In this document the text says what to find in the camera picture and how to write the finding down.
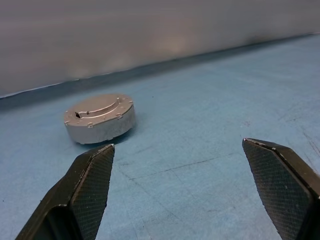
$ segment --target wall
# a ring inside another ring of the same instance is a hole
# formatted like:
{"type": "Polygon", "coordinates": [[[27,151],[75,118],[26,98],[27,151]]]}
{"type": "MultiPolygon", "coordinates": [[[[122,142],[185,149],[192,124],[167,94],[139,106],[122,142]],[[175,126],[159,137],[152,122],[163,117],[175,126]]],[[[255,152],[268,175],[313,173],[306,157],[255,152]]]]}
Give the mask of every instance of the wall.
{"type": "Polygon", "coordinates": [[[2,0],[0,96],[320,29],[320,0],[2,0]]]}

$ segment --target textured gripper pad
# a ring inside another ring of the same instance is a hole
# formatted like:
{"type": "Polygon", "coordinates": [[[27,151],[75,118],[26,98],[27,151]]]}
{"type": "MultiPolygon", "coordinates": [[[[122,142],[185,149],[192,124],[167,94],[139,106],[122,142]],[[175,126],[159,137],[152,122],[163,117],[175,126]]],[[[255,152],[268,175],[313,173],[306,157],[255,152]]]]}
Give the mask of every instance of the textured gripper pad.
{"type": "Polygon", "coordinates": [[[84,240],[94,240],[107,206],[113,151],[92,157],[72,199],[71,209],[84,240]]]}
{"type": "Polygon", "coordinates": [[[272,151],[243,142],[257,191],[283,240],[297,239],[313,199],[292,171],[272,151]]]}

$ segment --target metal disc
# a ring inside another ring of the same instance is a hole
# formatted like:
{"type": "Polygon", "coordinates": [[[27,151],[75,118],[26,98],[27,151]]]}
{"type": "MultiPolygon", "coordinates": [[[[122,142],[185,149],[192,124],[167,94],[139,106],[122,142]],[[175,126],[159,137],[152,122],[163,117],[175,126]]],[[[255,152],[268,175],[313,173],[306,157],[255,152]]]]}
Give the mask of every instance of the metal disc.
{"type": "Polygon", "coordinates": [[[124,94],[90,97],[64,113],[69,135],[81,144],[111,140],[131,129],[135,122],[134,103],[124,94]]]}

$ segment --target blue surface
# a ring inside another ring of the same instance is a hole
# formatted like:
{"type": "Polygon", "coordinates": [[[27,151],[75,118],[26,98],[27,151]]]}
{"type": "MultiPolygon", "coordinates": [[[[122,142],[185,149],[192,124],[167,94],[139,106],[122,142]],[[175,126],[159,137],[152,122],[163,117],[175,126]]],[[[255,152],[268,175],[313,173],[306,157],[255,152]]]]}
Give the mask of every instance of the blue surface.
{"type": "Polygon", "coordinates": [[[0,233],[13,239],[74,158],[63,113],[121,92],[137,126],[116,154],[98,240],[279,240],[242,150],[251,137],[320,170],[320,36],[210,53],[0,100],[0,233]]]}

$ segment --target scratch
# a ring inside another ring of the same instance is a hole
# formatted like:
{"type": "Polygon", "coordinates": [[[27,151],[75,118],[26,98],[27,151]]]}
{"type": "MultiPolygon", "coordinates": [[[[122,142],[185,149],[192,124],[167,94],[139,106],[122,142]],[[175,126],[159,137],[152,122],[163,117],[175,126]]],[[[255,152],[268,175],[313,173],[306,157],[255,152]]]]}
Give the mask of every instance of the scratch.
{"type": "Polygon", "coordinates": [[[146,226],[144,218],[142,217],[141,220],[143,222],[143,228],[145,228],[146,233],[149,235],[149,239],[152,240],[152,237],[151,237],[150,232],[149,232],[149,230],[148,230],[148,228],[146,226]]]}
{"type": "Polygon", "coordinates": [[[11,239],[11,237],[12,237],[12,230],[13,230],[13,227],[11,227],[11,229],[10,229],[10,239],[11,239]]]}
{"type": "Polygon", "coordinates": [[[174,169],[180,169],[180,168],[187,167],[187,166],[191,166],[191,165],[206,163],[206,162],[208,162],[208,161],[210,161],[210,160],[213,160],[213,159],[214,159],[214,158],[207,159],[207,160],[204,160],[204,161],[197,161],[197,162],[185,164],[185,165],[182,165],[182,166],[172,167],[172,168],[169,168],[169,169],[166,169],[166,170],[163,170],[163,171],[157,171],[157,172],[154,172],[154,173],[151,173],[151,174],[148,174],[148,175],[133,177],[133,178],[130,178],[130,180],[145,178],[145,177],[149,177],[149,176],[152,176],[152,175],[156,175],[156,174],[160,174],[160,173],[165,173],[165,172],[168,172],[168,171],[171,171],[171,170],[174,170],[174,169]]]}
{"type": "Polygon", "coordinates": [[[156,203],[158,203],[166,212],[168,212],[170,215],[174,216],[176,219],[178,219],[181,223],[186,225],[194,234],[196,233],[193,228],[185,223],[181,218],[179,218],[177,215],[175,215],[172,211],[170,211],[167,207],[165,207],[158,199],[156,199],[154,196],[152,196],[143,186],[141,186],[137,181],[132,179],[132,182],[140,187],[149,197],[151,197],[156,203]]]}
{"type": "Polygon", "coordinates": [[[311,159],[308,157],[308,155],[307,155],[305,152],[303,152],[303,153],[304,153],[305,157],[308,159],[308,162],[310,163],[311,168],[312,168],[313,170],[315,170],[315,166],[313,165],[311,159]]]}
{"type": "Polygon", "coordinates": [[[288,120],[285,120],[286,123],[289,123],[289,122],[295,122],[297,119],[302,119],[303,116],[298,116],[298,117],[293,117],[291,119],[288,119],[288,120]]]}
{"type": "Polygon", "coordinates": [[[127,162],[124,162],[124,163],[121,163],[121,164],[120,164],[120,166],[128,166],[128,165],[130,165],[130,164],[127,163],[127,162]]]}
{"type": "Polygon", "coordinates": [[[133,228],[133,230],[134,230],[135,237],[136,237],[137,240],[139,240],[138,235],[137,235],[137,231],[136,231],[136,229],[135,229],[135,226],[134,226],[134,224],[133,224],[133,222],[132,222],[132,219],[131,219],[131,217],[130,217],[130,214],[129,214],[129,212],[128,212],[127,204],[126,204],[125,201],[123,201],[123,203],[124,203],[124,206],[125,206],[126,214],[128,214],[128,217],[129,217],[129,219],[130,219],[131,226],[132,226],[132,228],[133,228]]]}
{"type": "Polygon", "coordinates": [[[290,142],[289,138],[288,137],[285,137],[286,141],[288,142],[289,144],[289,147],[293,148],[293,144],[290,142]]]}
{"type": "Polygon", "coordinates": [[[118,167],[118,170],[119,170],[119,172],[120,172],[123,176],[125,176],[128,180],[131,180],[131,179],[132,179],[130,176],[128,176],[126,173],[124,173],[124,172],[121,170],[120,167],[118,167]]]}
{"type": "Polygon", "coordinates": [[[141,178],[153,176],[153,175],[156,175],[156,174],[165,173],[165,172],[168,172],[168,171],[171,171],[171,170],[184,168],[184,167],[187,167],[187,166],[192,166],[192,165],[196,165],[196,164],[207,163],[207,162],[210,162],[210,161],[212,161],[212,160],[219,159],[219,158],[223,158],[223,157],[232,156],[232,155],[234,155],[234,154],[235,154],[235,153],[229,153],[229,154],[227,154],[227,155],[225,155],[225,156],[216,156],[216,157],[209,158],[209,159],[207,159],[207,160],[197,161],[197,162],[192,162],[192,163],[188,163],[188,164],[181,165],[181,166],[172,167],[172,168],[169,168],[169,169],[166,169],[166,170],[162,170],[162,171],[157,171],[157,172],[154,172],[154,173],[151,173],[151,174],[148,174],[148,175],[132,177],[132,178],[129,178],[129,180],[141,179],[141,178]]]}
{"type": "MultiPolygon", "coordinates": [[[[176,178],[179,180],[179,182],[184,186],[184,188],[186,189],[186,191],[188,192],[188,194],[191,195],[191,197],[195,200],[198,201],[196,199],[196,197],[193,195],[193,193],[189,190],[189,188],[187,186],[185,186],[184,182],[180,179],[180,177],[176,174],[176,172],[174,170],[171,170],[171,172],[176,176],[176,178]]],[[[206,209],[200,204],[200,207],[202,210],[206,211],[206,209]]]]}
{"type": "Polygon", "coordinates": [[[306,139],[309,142],[309,145],[312,147],[312,149],[314,150],[314,152],[320,157],[320,149],[318,148],[318,146],[315,144],[315,142],[312,140],[312,138],[310,136],[308,136],[305,131],[303,131],[303,135],[306,137],[306,139]]]}
{"type": "Polygon", "coordinates": [[[280,116],[279,118],[278,118],[278,121],[280,121],[281,119],[283,119],[284,117],[286,117],[289,113],[290,113],[290,111],[295,107],[296,105],[292,105],[289,109],[287,109],[286,111],[285,111],[285,114],[283,114],[282,116],[280,116]]]}
{"type": "Polygon", "coordinates": [[[250,127],[251,122],[250,122],[250,121],[245,121],[243,124],[244,124],[246,127],[250,127]]]}
{"type": "Polygon", "coordinates": [[[147,147],[145,147],[145,148],[143,148],[143,149],[140,149],[140,150],[134,152],[133,155],[140,154],[140,153],[142,153],[142,152],[144,152],[144,151],[147,151],[148,149],[151,149],[151,148],[153,148],[153,147],[154,147],[153,145],[147,146],[147,147]]]}

